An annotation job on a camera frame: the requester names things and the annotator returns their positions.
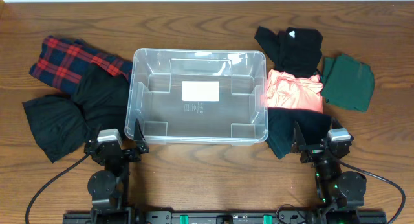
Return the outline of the dark green garment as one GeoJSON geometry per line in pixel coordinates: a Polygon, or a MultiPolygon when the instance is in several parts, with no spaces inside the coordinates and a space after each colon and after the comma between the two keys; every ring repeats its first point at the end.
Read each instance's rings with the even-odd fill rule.
{"type": "Polygon", "coordinates": [[[322,97],[328,104],[366,112],[375,90],[375,76],[368,64],[346,54],[324,58],[322,97]]]}

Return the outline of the clear plastic storage bin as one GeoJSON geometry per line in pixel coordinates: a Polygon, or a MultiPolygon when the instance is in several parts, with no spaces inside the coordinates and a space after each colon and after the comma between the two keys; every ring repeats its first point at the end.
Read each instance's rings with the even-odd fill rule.
{"type": "Polygon", "coordinates": [[[256,50],[138,49],[124,133],[150,144],[251,146],[268,137],[266,57],[256,50]]]}

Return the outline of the red navy plaid shirt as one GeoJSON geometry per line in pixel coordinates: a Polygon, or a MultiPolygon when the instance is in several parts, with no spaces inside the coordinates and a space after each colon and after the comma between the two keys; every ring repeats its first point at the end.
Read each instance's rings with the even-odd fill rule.
{"type": "Polygon", "coordinates": [[[96,64],[112,76],[129,79],[133,62],[109,54],[76,39],[47,36],[41,44],[38,61],[29,75],[64,93],[73,94],[90,64],[96,64]]]}

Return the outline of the black garment with white tag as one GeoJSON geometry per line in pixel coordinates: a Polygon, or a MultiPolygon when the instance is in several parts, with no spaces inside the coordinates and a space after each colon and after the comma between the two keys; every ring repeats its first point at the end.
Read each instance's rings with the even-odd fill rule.
{"type": "Polygon", "coordinates": [[[318,73],[323,41],[318,30],[289,27],[276,34],[258,27],[254,39],[275,64],[275,70],[296,78],[310,78],[318,73]]]}

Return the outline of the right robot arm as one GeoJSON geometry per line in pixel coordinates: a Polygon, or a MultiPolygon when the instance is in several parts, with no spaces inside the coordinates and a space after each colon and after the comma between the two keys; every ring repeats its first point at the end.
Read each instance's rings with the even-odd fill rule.
{"type": "Polygon", "coordinates": [[[354,138],[343,127],[330,129],[326,137],[317,144],[307,144],[297,122],[294,123],[292,151],[301,155],[302,163],[311,163],[316,170],[315,181],[318,197],[325,203],[316,217],[327,223],[328,213],[340,212],[337,216],[352,220],[344,214],[364,204],[367,179],[358,172],[343,172],[340,159],[349,153],[354,138]]]}

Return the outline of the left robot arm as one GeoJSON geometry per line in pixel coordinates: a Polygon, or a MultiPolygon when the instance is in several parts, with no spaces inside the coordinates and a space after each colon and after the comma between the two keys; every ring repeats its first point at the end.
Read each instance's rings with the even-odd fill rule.
{"type": "Polygon", "coordinates": [[[121,149],[119,131],[102,129],[100,126],[85,145],[85,154],[104,167],[93,174],[87,184],[92,197],[94,223],[107,223],[110,220],[129,223],[133,220],[134,214],[127,207],[129,164],[141,161],[141,155],[149,152],[139,121],[135,122],[134,131],[133,148],[121,149]]]}

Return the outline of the salmon pink garment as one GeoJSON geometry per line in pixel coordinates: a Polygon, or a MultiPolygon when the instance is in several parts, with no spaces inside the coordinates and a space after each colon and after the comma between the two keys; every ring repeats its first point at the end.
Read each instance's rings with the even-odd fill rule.
{"type": "Polygon", "coordinates": [[[266,84],[266,105],[271,108],[304,109],[323,113],[323,84],[319,75],[296,78],[294,75],[271,70],[266,84]]]}

